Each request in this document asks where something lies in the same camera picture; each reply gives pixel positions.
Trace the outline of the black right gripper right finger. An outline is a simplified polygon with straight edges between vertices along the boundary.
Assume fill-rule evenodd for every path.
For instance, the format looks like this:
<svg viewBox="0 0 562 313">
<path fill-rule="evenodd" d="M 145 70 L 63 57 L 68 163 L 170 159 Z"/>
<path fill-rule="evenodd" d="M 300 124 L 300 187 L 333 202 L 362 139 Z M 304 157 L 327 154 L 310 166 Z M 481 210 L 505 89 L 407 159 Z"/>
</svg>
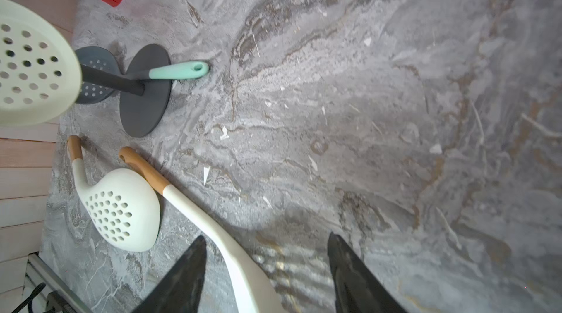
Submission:
<svg viewBox="0 0 562 313">
<path fill-rule="evenodd" d="M 406 313 L 343 237 L 330 233 L 327 252 L 337 312 Z"/>
</svg>

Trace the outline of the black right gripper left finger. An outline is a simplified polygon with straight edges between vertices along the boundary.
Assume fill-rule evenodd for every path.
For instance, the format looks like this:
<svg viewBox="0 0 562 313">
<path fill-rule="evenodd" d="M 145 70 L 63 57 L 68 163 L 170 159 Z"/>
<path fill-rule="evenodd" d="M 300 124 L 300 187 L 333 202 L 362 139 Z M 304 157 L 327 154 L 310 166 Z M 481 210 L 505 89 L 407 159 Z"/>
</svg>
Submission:
<svg viewBox="0 0 562 313">
<path fill-rule="evenodd" d="M 200 235 L 133 312 L 197 312 L 206 260 L 206 240 Z"/>
</svg>

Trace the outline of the large cream skimmer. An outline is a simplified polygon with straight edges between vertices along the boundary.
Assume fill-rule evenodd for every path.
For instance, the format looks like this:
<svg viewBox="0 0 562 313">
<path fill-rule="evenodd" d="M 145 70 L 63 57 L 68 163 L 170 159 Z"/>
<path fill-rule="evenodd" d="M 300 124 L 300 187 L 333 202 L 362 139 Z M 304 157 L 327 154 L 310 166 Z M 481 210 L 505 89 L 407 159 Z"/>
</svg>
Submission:
<svg viewBox="0 0 562 313">
<path fill-rule="evenodd" d="M 98 233 L 112 246 L 129 252 L 150 250 L 160 229 L 160 202 L 135 171 L 119 168 L 90 185 L 80 138 L 67 140 L 74 185 Z"/>
</svg>

